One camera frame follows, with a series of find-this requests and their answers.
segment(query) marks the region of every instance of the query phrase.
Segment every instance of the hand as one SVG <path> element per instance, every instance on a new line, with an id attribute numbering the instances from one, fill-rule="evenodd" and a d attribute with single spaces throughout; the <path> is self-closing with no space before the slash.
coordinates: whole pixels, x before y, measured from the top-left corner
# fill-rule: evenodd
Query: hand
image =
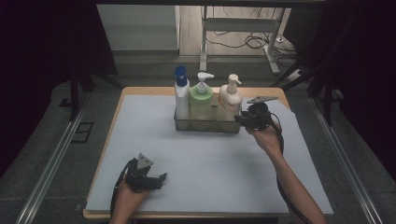
<path id="1" fill-rule="evenodd" d="M 277 138 L 276 131 L 272 126 L 261 131 L 249 128 L 246 128 L 246 130 L 249 134 L 253 135 L 259 147 L 261 147 L 271 159 L 274 156 L 282 156 L 279 139 Z"/>
<path id="2" fill-rule="evenodd" d="M 124 180 L 120 183 L 116 203 L 114 206 L 113 217 L 110 224 L 124 224 L 137 210 L 139 205 L 143 202 L 149 191 L 140 193 L 133 192 Z"/>

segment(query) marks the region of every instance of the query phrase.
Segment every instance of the forearm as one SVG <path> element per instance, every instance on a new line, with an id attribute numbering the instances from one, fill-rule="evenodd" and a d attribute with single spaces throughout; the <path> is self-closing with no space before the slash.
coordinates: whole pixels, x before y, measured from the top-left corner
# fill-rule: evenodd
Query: forearm
<path id="1" fill-rule="evenodd" d="M 276 169 L 276 175 L 280 185 L 289 201 L 306 216 L 312 223 L 327 223 L 320 208 L 300 182 L 281 154 L 269 155 Z M 299 219 L 293 219 L 294 223 L 300 223 Z"/>

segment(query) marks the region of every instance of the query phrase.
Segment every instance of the gray floor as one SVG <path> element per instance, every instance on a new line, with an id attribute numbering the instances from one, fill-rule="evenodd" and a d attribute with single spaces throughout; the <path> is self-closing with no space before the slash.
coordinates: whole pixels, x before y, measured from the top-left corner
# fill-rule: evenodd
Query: gray floor
<path id="1" fill-rule="evenodd" d="M 198 71 L 198 58 L 175 56 L 139 56 L 141 62 L 125 54 L 116 54 L 120 71 L 116 80 L 126 86 L 173 86 L 173 70 L 185 64 L 193 80 Z M 226 82 L 230 73 L 236 73 L 243 87 L 267 87 L 276 80 L 266 63 L 256 58 L 210 58 L 208 71 L 216 78 L 209 84 L 213 87 Z M 93 122 L 92 134 L 86 144 L 71 143 L 64 154 L 55 177 L 50 183 L 42 204 L 38 207 L 33 223 L 99 223 L 105 220 L 88 220 L 82 209 L 91 187 L 106 136 L 113 119 L 120 90 L 102 79 L 93 76 L 95 91 L 86 107 L 81 122 Z M 308 145 L 320 180 L 329 197 L 334 215 L 330 223 L 370 223 L 361 204 L 349 184 L 340 161 L 318 120 L 316 110 L 304 83 L 287 91 L 291 110 L 296 114 L 304 139 Z M 69 85 L 64 83 L 53 90 L 51 104 L 25 145 L 0 180 L 0 223 L 14 223 L 28 199 L 53 149 L 68 125 L 70 108 L 59 107 L 63 98 L 69 98 Z M 346 154 L 372 198 L 383 223 L 396 223 L 396 185 L 374 153 L 364 143 L 339 110 L 332 109 L 333 128 Z M 282 217 L 279 223 L 289 223 Z M 261 219 L 238 219 L 236 223 L 263 223 Z"/>

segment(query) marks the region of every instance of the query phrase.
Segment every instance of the wall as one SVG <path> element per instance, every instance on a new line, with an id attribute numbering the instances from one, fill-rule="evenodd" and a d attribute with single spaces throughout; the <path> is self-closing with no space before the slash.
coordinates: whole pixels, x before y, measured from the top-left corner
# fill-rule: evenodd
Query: wall
<path id="1" fill-rule="evenodd" d="M 112 50 L 177 50 L 178 6 L 97 5 Z"/>

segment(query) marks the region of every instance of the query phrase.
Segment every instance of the table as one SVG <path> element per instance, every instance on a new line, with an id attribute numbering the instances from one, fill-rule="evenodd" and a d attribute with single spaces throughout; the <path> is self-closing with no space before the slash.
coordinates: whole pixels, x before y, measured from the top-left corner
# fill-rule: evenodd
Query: table
<path id="1" fill-rule="evenodd" d="M 279 88 L 240 88 L 239 90 L 244 97 L 247 97 L 249 99 L 253 98 L 255 96 L 258 96 L 258 95 L 277 96 L 277 97 L 279 97 L 279 102 L 273 101 L 273 106 L 283 107 L 284 108 L 283 110 L 286 111 L 285 113 L 291 113 L 286 96 L 285 96 L 284 92 Z M 214 88 L 214 92 L 219 92 L 219 88 Z M 160 117 L 159 119 L 152 118 L 151 124 L 148 124 L 149 128 L 143 127 L 143 125 L 135 125 L 136 127 L 131 127 L 130 122 L 132 119 L 130 119 L 129 116 L 134 118 L 134 114 L 132 113 L 132 110 L 136 110 L 137 108 L 141 109 L 141 107 L 142 107 L 142 105 L 136 105 L 136 106 L 132 106 L 132 107 L 128 106 L 128 104 L 131 102 L 130 101 L 131 99 L 132 100 L 140 99 L 139 97 L 143 96 L 143 97 L 147 97 L 146 99 L 149 99 L 152 103 L 158 104 L 160 101 L 174 99 L 172 97 L 172 95 L 174 95 L 174 88 L 172 88 L 172 87 L 167 87 L 167 88 L 158 88 L 158 87 L 157 88 L 146 88 L 146 87 L 137 88 L 137 87 L 133 87 L 133 88 L 124 89 L 124 91 L 122 92 L 122 95 L 120 97 L 120 101 L 119 101 L 114 119 L 112 121 L 112 125 L 110 128 L 109 134 L 107 136 L 105 149 L 103 151 L 101 160 L 99 161 L 99 165 L 98 165 L 98 168 L 97 168 L 97 171 L 95 174 L 95 178 L 92 182 L 92 188 L 90 191 L 90 195 L 88 197 L 88 204 L 87 204 L 87 207 L 90 206 L 90 209 L 87 208 L 84 210 L 84 213 L 83 213 L 84 217 L 87 217 L 87 218 L 109 217 L 108 211 L 104 211 L 107 208 L 107 206 L 106 206 L 107 202 L 106 202 L 106 200 L 102 199 L 102 198 L 106 197 L 106 196 L 103 196 L 103 195 L 105 195 L 105 193 L 103 193 L 103 192 L 111 191 L 111 188 L 114 186 L 114 183 L 112 183 L 113 180 L 108 180 L 108 179 L 111 179 L 113 175 L 117 178 L 118 174 L 120 172 L 119 169 L 122 168 L 122 167 L 114 168 L 113 166 L 116 162 L 110 162 L 109 157 L 112 158 L 111 160 L 113 160 L 113 161 L 115 160 L 115 161 L 118 161 L 118 163 L 120 163 L 120 164 L 116 164 L 116 166 L 123 166 L 123 161 L 120 161 L 120 160 L 124 159 L 126 152 L 124 149 L 119 150 L 119 148 L 123 148 L 125 146 L 128 147 L 126 149 L 128 155 L 130 154 L 131 151 L 136 150 L 136 149 L 132 149 L 132 148 L 139 148 L 138 150 L 140 150 L 140 149 L 145 150 L 145 151 L 143 151 L 143 153 L 144 154 L 145 154 L 145 152 L 148 152 L 148 154 L 151 153 L 151 156 L 153 156 L 153 155 L 157 156 L 157 154 L 158 155 L 162 154 L 162 155 L 158 156 L 158 158 L 153 159 L 154 166 L 153 166 L 153 169 L 151 169 L 151 171 L 156 169 L 155 162 L 156 162 L 156 160 L 159 160 L 159 162 L 157 163 L 157 167 L 159 167 L 160 169 L 161 168 L 164 169 L 163 165 L 167 163 L 166 172 L 169 172 L 169 174 L 173 174 L 173 177 L 174 177 L 174 178 L 172 178 L 172 176 L 170 175 L 171 177 L 169 177 L 166 180 L 169 183 L 165 183 L 165 186 L 163 187 L 163 189 L 155 191 L 155 194 L 154 194 L 154 192 L 151 193 L 151 194 L 154 194 L 157 196 L 154 196 L 154 201 L 151 200 L 151 203 L 148 202 L 147 206 L 145 204 L 142 204 L 144 211 L 137 212 L 134 216 L 136 218 L 279 217 L 279 216 L 287 215 L 288 210 L 287 210 L 286 205 L 283 203 L 283 201 L 280 198 L 279 199 L 271 198 L 273 195 L 277 195 L 274 192 L 272 192 L 272 191 L 277 192 L 277 189 L 273 188 L 273 186 L 265 186 L 265 184 L 264 184 L 264 186 L 262 184 L 256 184 L 255 180 L 256 180 L 257 176 L 259 177 L 259 179 L 260 179 L 260 176 L 265 176 L 265 178 L 268 178 L 263 181 L 257 179 L 257 181 L 259 183 L 268 183 L 268 184 L 270 184 L 271 182 L 275 183 L 275 177 L 272 175 L 262 175 L 262 170 L 265 170 L 266 174 L 270 174 L 271 172 L 275 173 L 275 171 L 271 168 L 272 163 L 270 161 L 268 161 L 266 164 L 265 164 L 265 162 L 262 163 L 262 160 L 265 160 L 265 158 L 267 158 L 267 157 L 262 153 L 261 150 L 258 150 L 256 148 L 257 145 L 254 143 L 254 141 L 252 141 L 252 139 L 250 139 L 250 138 L 247 139 L 247 137 L 250 137 L 250 136 L 247 136 L 246 133 L 240 132 L 240 134 L 238 134 L 238 135 L 228 135 L 228 136 L 215 135 L 213 133 L 206 133 L 206 134 L 204 133 L 204 138 L 206 139 L 207 142 L 210 142 L 210 143 L 207 143 L 205 145 L 206 148 L 204 145 L 202 147 L 198 147 L 198 150 L 197 150 L 197 148 L 194 148 L 196 146 L 193 146 L 193 145 L 189 145 L 187 148 L 184 148 L 184 147 L 180 148 L 180 147 L 176 147 L 176 146 L 170 147 L 176 141 L 175 134 L 182 133 L 182 136 L 184 136 L 185 139 L 194 137 L 194 139 L 193 139 L 194 143 L 195 143 L 195 141 L 197 141 L 197 138 L 195 138 L 195 135 L 200 135 L 198 133 L 193 133 L 191 135 L 191 134 L 187 134 L 186 132 L 184 132 L 184 133 L 176 132 L 175 127 L 170 127 L 172 125 L 172 122 L 170 122 L 170 119 L 172 119 L 172 116 L 169 112 L 171 111 L 170 109 L 173 109 L 171 105 L 168 105 L 168 109 L 163 108 L 162 114 L 158 116 L 158 117 Z M 161 98 L 161 99 L 154 102 L 152 99 L 155 99 L 155 98 Z M 278 114 L 278 115 L 281 118 L 284 118 L 284 114 Z M 133 121 L 133 122 L 139 122 L 139 118 L 136 118 L 135 121 Z M 147 135 L 147 130 L 149 130 L 149 131 L 154 130 L 153 127 L 156 127 L 156 126 L 157 126 L 156 132 L 149 135 L 150 143 L 147 143 L 144 140 L 142 143 L 139 143 L 141 138 L 145 138 L 145 135 Z M 297 128 L 295 128 L 295 127 L 292 128 L 291 126 L 290 126 L 290 128 L 287 128 L 287 127 L 289 127 L 289 124 L 285 124 L 285 126 L 284 126 L 284 136 L 287 136 L 287 135 L 290 136 L 290 133 L 297 133 L 297 131 L 299 131 L 298 125 L 297 125 Z M 126 134 L 127 132 L 128 132 L 127 135 L 129 137 L 125 138 L 125 136 L 120 136 L 120 135 Z M 177 139 L 177 141 L 181 144 L 181 143 L 183 143 L 183 140 L 185 140 L 185 139 L 179 138 L 179 139 Z M 243 146 L 243 147 L 233 147 L 233 148 L 226 147 L 226 150 L 224 150 L 224 149 L 221 149 L 221 146 L 214 146 L 215 144 L 219 144 L 218 142 L 223 144 L 224 142 L 229 142 L 234 139 L 237 139 L 237 142 L 241 142 L 240 146 Z M 293 139 L 293 140 L 291 140 L 291 138 L 287 138 L 287 139 L 289 139 L 289 140 L 285 141 L 285 150 L 287 150 L 287 148 L 297 147 L 297 146 L 299 146 L 299 144 L 304 145 L 304 139 L 302 138 L 302 136 L 296 137 L 297 141 L 294 141 L 296 139 Z M 242 158 L 242 160 L 240 161 L 239 160 L 240 156 L 243 156 L 245 152 L 247 153 L 247 156 L 250 157 L 250 160 L 245 161 L 245 156 L 244 156 L 244 158 Z M 206 158 L 207 154 L 218 155 L 219 158 L 221 158 L 221 160 L 220 160 L 220 162 L 214 160 L 214 162 L 210 163 L 211 160 L 213 160 L 213 159 L 209 159 L 209 163 L 207 163 L 205 166 L 199 166 L 198 168 L 197 168 L 197 166 L 187 167 L 187 166 L 189 166 L 189 163 L 188 162 L 183 163 L 183 166 L 182 166 L 183 168 L 185 168 L 186 170 L 190 169 L 189 171 L 187 171 L 187 174 L 184 174 L 183 172 L 186 172 L 186 171 L 180 171 L 180 169 L 179 169 L 180 167 L 175 168 L 176 165 L 174 165 L 173 160 L 172 160 L 174 158 L 173 156 L 183 154 L 183 153 L 185 155 L 179 156 L 183 161 L 185 161 L 189 157 L 192 157 L 195 160 L 200 160 L 198 158 Z M 296 158 L 296 156 L 297 157 L 301 156 L 302 158 L 304 158 L 304 160 L 307 160 L 308 162 L 291 159 L 291 158 Z M 260 159 L 257 160 L 259 162 L 259 164 L 256 163 L 257 161 L 254 161 L 252 163 L 252 164 L 254 164 L 253 167 L 255 167 L 256 169 L 249 170 L 248 167 L 251 167 L 250 166 L 251 159 L 259 158 L 259 157 L 260 157 Z M 308 184 L 307 185 L 308 190 L 312 189 L 311 192 L 314 192 L 313 197 L 314 198 L 319 197 L 319 198 L 324 199 L 324 200 L 320 199 L 320 201 L 323 201 L 323 203 L 321 203 L 321 202 L 318 203 L 318 204 L 322 205 L 322 207 L 321 207 L 322 210 L 324 210 L 324 212 L 327 214 L 331 214 L 332 209 L 328 202 L 327 196 L 325 196 L 325 193 L 324 193 L 324 190 L 320 184 L 320 181 L 318 179 L 316 179 L 316 178 L 318 178 L 318 174 L 316 173 L 315 166 L 313 165 L 313 163 L 310 159 L 309 152 L 307 151 L 306 146 L 305 147 L 301 146 L 301 151 L 295 150 L 294 154 L 293 154 L 293 152 L 291 152 L 289 154 L 289 157 L 291 157 L 290 158 L 291 159 L 290 166 L 293 169 L 295 169 L 296 174 L 299 174 L 299 173 L 302 174 L 302 175 L 300 175 L 300 177 L 303 178 L 302 182 L 304 183 L 305 181 L 307 181 L 305 183 Z M 219 186 L 220 188 L 224 188 L 224 184 L 226 184 L 227 181 L 231 180 L 232 182 L 235 181 L 235 183 L 233 182 L 234 187 L 225 189 L 224 192 L 219 193 L 219 196 L 218 195 L 214 196 L 214 197 L 219 197 L 219 200 L 214 200 L 215 201 L 214 205 L 211 208 L 203 209 L 202 207 L 199 206 L 199 203 L 200 203 L 199 201 L 201 199 L 199 199 L 199 200 L 194 199 L 195 204 L 198 204 L 198 205 L 194 204 L 191 206 L 191 208 L 186 208 L 185 211 L 178 212 L 177 209 L 180 209 L 180 207 L 177 207 L 177 205 L 173 207 L 173 205 L 172 205 L 173 203 L 171 203 L 172 200 L 176 200 L 176 202 L 178 202 L 178 203 L 180 203 L 180 201 L 183 201 L 181 203 L 190 205 L 191 202 L 189 201 L 189 199 L 185 200 L 184 198 L 178 198 L 178 199 L 175 199 L 175 198 L 178 197 L 179 195 L 189 195 L 189 192 L 186 191 L 186 189 L 193 188 L 194 185 L 196 185 L 196 183 L 201 183 L 201 184 L 203 184 L 202 186 L 205 186 L 205 182 L 207 181 L 205 179 L 206 176 L 202 176 L 200 174 L 200 172 L 195 171 L 197 169 L 200 169 L 200 171 L 202 170 L 202 173 L 204 173 L 204 174 L 208 174 L 208 172 L 216 170 L 216 172 L 214 172 L 215 174 L 213 175 L 216 177 L 214 182 L 216 182 L 218 177 L 226 176 L 225 178 L 218 181 L 219 183 L 210 182 L 210 185 L 213 185 L 215 187 Z M 198 180 L 196 180 L 196 179 L 192 180 L 192 181 L 189 180 L 188 184 L 186 184 L 183 181 L 180 181 L 180 179 L 184 180 L 182 178 L 184 178 L 186 176 L 190 176 L 190 175 L 192 175 L 192 176 L 196 175 Z M 240 179 L 241 176 L 248 177 L 248 180 Z M 174 183 L 185 184 L 187 187 L 182 189 L 184 191 L 184 193 L 180 193 L 180 189 L 174 190 L 176 192 L 176 193 L 174 193 L 174 191 L 172 191 L 172 189 L 175 187 Z M 108 188 L 105 190 L 102 190 L 103 185 L 107 185 Z M 246 195 L 250 195 L 250 197 L 247 198 L 247 203 L 251 202 L 251 200 L 252 200 L 251 197 L 253 196 L 251 191 L 253 191 L 253 192 L 256 192 L 254 194 L 253 198 L 255 198 L 256 194 L 257 194 L 257 195 L 260 195 L 259 198 L 264 197 L 266 200 L 271 201 L 271 203 L 266 203 L 266 205 L 264 207 L 272 208 L 272 207 L 276 207 L 276 205 L 274 205 L 274 204 L 278 204 L 280 208 L 274 208 L 274 211 L 268 210 L 269 212 L 260 212 L 261 208 L 259 207 L 259 208 L 256 208 L 255 211 L 250 212 L 251 208 L 249 208 L 249 205 L 247 205 L 246 208 L 242 208 L 242 210 L 239 207 L 232 207 L 232 206 L 230 207 L 227 204 L 225 204 L 225 206 L 220 206 L 222 204 L 222 202 L 224 202 L 224 200 L 227 200 L 227 198 L 229 198 L 230 194 L 236 195 L 233 190 L 236 190 L 236 192 L 241 192 L 241 189 L 239 189 L 239 187 L 241 187 L 241 185 L 243 186 L 243 188 L 251 189 L 251 190 L 244 191 L 244 193 Z M 166 197 L 167 195 L 164 196 L 163 194 L 161 194 L 161 192 L 166 192 L 165 194 L 171 195 L 171 196 Z M 97 201 L 97 197 L 95 198 L 92 196 L 94 193 L 96 195 L 98 195 L 98 193 L 100 193 L 98 201 Z M 201 193 L 201 195 L 205 195 L 205 191 L 202 191 L 202 192 L 195 191 L 195 193 L 196 193 L 196 195 L 200 195 L 200 193 Z M 245 199 L 246 196 L 244 195 L 244 193 L 239 193 L 239 195 L 234 196 L 234 197 L 235 198 L 239 197 L 241 199 Z M 158 197 L 159 195 L 162 195 L 160 197 L 163 197 L 163 198 L 161 200 L 155 200 L 155 198 Z M 254 201 L 258 201 L 259 204 L 261 204 L 261 205 L 263 204 L 262 200 L 254 200 Z M 163 211 L 162 210 L 163 206 L 161 206 L 161 203 L 166 204 L 166 206 L 167 206 L 166 209 L 168 209 L 168 207 L 170 207 L 170 208 L 166 211 Z"/>

